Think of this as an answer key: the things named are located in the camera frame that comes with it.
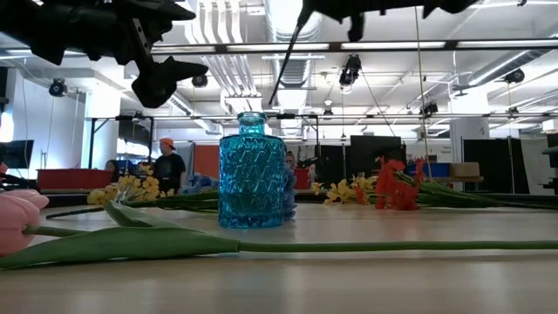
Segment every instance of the blue object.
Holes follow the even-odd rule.
[[[432,178],[449,178],[450,176],[450,164],[447,162],[433,162],[430,164],[430,169],[432,170]],[[417,165],[407,165],[407,171],[409,175],[414,176],[417,173]],[[425,176],[430,176],[428,173],[428,164],[426,162],[422,167],[422,171]]]
[[[238,120],[240,133],[220,143],[219,224],[227,228],[279,226],[287,184],[283,141],[265,135],[263,113],[241,113]]]
[[[190,174],[187,179],[187,185],[182,189],[183,195],[197,194],[205,189],[217,188],[219,182],[210,176],[202,174]]]
[[[287,221],[293,219],[295,217],[295,184],[296,184],[296,176],[295,171],[291,169],[287,163],[285,165],[285,174],[287,176],[287,182],[285,183],[285,191],[282,195],[282,218],[283,220]]]

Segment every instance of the blue glass vase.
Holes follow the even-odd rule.
[[[238,115],[238,135],[219,147],[219,224],[226,228],[270,228],[283,222],[283,141],[264,133],[263,113]]]

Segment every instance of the pillar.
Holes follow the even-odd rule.
[[[450,113],[489,113],[487,92],[482,87],[465,91],[467,95],[452,96]],[[462,141],[490,139],[488,118],[461,118],[450,121],[453,162],[463,162]]]
[[[93,140],[92,168],[104,169],[108,160],[116,159],[116,146],[119,137],[119,122],[109,120],[103,126],[102,118],[114,118],[120,114],[121,93],[113,87],[98,82],[89,92],[85,101],[85,116],[101,118],[95,123],[99,130]],[[89,166],[92,122],[84,123],[81,167]]]

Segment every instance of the table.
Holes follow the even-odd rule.
[[[148,211],[253,242],[558,239],[558,214],[528,209],[392,212],[301,204],[294,222],[261,230],[220,229],[211,215]],[[96,213],[45,224],[93,230],[113,222]],[[242,253],[58,266],[0,272],[0,309],[18,314],[556,313],[557,263],[558,252],[548,251],[411,251]]]

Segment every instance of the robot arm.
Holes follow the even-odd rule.
[[[31,48],[55,65],[66,50],[81,51],[92,61],[115,58],[119,65],[134,60],[139,76],[132,89],[143,106],[157,108],[176,91],[176,82],[205,74],[208,68],[175,61],[153,60],[153,44],[173,28],[175,20],[195,14],[170,0],[3,0],[0,31]]]

